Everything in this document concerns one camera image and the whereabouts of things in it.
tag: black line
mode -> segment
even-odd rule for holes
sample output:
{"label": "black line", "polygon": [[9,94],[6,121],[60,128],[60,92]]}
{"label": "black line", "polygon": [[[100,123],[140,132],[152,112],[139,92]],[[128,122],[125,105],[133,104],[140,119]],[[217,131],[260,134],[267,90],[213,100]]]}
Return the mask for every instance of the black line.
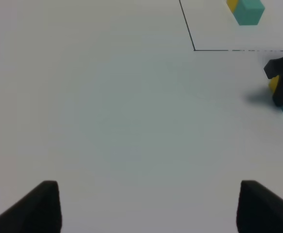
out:
{"label": "black line", "polygon": [[201,52],[201,51],[225,51],[225,52],[227,52],[229,50],[195,50],[195,51],[197,51],[197,52]]}
{"label": "black line", "polygon": [[186,16],[185,16],[185,12],[184,12],[184,9],[182,8],[182,4],[181,4],[180,0],[179,0],[179,3],[180,3],[182,14],[184,15],[184,19],[185,19],[185,22],[186,22],[186,25],[187,25],[187,29],[188,29],[188,32],[189,32],[189,36],[190,36],[190,39],[191,39],[192,46],[194,47],[194,51],[196,51],[195,44],[194,44],[194,41],[192,40],[192,36],[191,36],[189,26],[188,26],[188,23],[187,23],[187,19],[186,19]]}

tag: yellow cube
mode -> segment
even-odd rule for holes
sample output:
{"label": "yellow cube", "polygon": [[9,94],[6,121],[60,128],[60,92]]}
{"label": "yellow cube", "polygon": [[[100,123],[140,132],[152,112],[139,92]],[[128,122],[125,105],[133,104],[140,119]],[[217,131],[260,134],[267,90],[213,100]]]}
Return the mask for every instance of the yellow cube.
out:
{"label": "yellow cube", "polygon": [[272,93],[274,93],[276,91],[276,88],[277,88],[277,85],[278,85],[278,82],[279,82],[279,75],[272,78],[270,83],[269,83],[269,88],[270,90],[272,91]]}
{"label": "yellow cube", "polygon": [[231,12],[233,13],[235,8],[237,7],[238,0],[227,0],[227,5],[230,8]]}

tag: white surface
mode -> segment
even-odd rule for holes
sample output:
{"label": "white surface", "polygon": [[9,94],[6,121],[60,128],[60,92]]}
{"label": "white surface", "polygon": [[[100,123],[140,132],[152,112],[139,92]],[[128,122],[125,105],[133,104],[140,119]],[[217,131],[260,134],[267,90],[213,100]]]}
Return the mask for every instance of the white surface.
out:
{"label": "white surface", "polygon": [[0,213],[57,180],[63,233],[236,233],[239,185],[283,197],[263,65],[193,52],[178,1],[0,1]]}
{"label": "white surface", "polygon": [[239,26],[226,0],[181,0],[197,50],[283,50],[283,0],[262,0],[257,26]]}

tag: yellow block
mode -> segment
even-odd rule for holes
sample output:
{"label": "yellow block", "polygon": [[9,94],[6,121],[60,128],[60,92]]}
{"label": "yellow block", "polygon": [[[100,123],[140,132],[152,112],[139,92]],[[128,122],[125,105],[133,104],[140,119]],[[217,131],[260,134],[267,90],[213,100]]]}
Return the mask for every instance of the yellow block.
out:
{"label": "yellow block", "polygon": [[269,88],[271,89],[272,93],[274,93],[276,91],[276,88],[277,88],[277,85],[278,85],[278,82],[279,82],[279,75],[272,78],[270,83],[269,83]]}
{"label": "yellow block", "polygon": [[237,7],[238,0],[227,0],[227,5],[230,8],[231,12],[233,13],[235,8]]}

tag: white table surface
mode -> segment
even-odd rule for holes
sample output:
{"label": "white table surface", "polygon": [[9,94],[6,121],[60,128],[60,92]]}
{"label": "white table surface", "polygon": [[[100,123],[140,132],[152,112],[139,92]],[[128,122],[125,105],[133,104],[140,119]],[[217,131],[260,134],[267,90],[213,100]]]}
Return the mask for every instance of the white table surface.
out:
{"label": "white table surface", "polygon": [[261,0],[256,26],[240,26],[227,0],[181,0],[197,50],[283,50],[283,0]]}
{"label": "white table surface", "polygon": [[0,213],[57,180],[63,233],[236,233],[283,197],[283,53],[194,52],[177,0],[0,0]]}

